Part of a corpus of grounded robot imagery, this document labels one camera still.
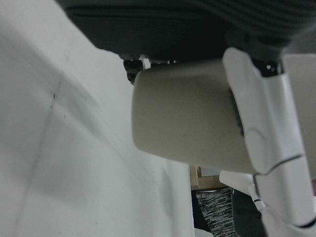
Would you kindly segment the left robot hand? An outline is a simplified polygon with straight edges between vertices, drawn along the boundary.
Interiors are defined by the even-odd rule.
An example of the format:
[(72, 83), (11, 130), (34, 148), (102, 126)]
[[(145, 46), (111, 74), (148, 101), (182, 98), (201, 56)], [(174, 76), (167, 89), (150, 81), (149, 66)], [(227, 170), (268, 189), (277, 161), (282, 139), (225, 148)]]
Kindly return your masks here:
[(316, 96), (281, 60), (316, 27), (313, 0), (60, 0), (133, 84), (132, 137), (147, 153), (221, 170), (253, 197), (269, 237), (313, 237)]

